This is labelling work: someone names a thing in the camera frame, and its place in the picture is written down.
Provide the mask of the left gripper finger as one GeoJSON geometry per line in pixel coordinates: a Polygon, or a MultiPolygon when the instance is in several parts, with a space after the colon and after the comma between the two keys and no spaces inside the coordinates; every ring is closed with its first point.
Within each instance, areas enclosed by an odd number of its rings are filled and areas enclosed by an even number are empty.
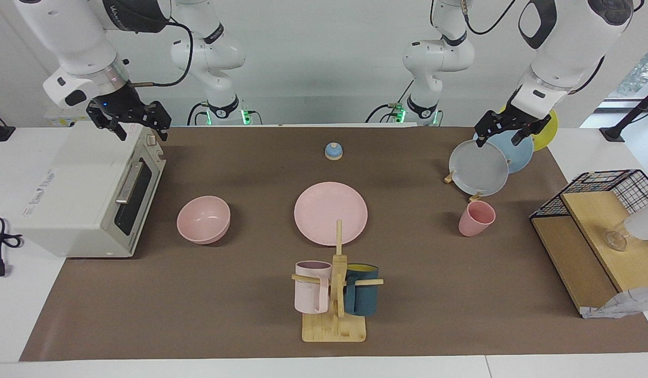
{"type": "Polygon", "coordinates": [[[488,139],[502,132],[502,115],[497,113],[485,113],[475,125],[477,134],[476,143],[482,148],[488,139]]]}
{"type": "Polygon", "coordinates": [[[550,122],[551,118],[543,118],[535,122],[526,123],[521,125],[520,129],[514,136],[512,136],[511,143],[515,146],[521,143],[523,139],[532,135],[538,135],[550,122]]]}

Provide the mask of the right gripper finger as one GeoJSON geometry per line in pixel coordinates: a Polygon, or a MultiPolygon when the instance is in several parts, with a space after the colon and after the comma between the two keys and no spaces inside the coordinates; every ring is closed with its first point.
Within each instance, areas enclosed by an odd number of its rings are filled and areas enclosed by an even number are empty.
{"type": "Polygon", "coordinates": [[[90,102],[87,105],[87,115],[89,116],[91,122],[93,122],[98,129],[106,129],[112,132],[121,141],[125,141],[127,139],[127,133],[120,125],[120,122],[114,118],[107,118],[106,115],[103,114],[101,108],[96,105],[96,103],[90,102]]]}
{"type": "Polygon", "coordinates": [[[168,138],[171,117],[160,101],[152,101],[144,106],[144,126],[153,129],[161,141],[168,138]]]}

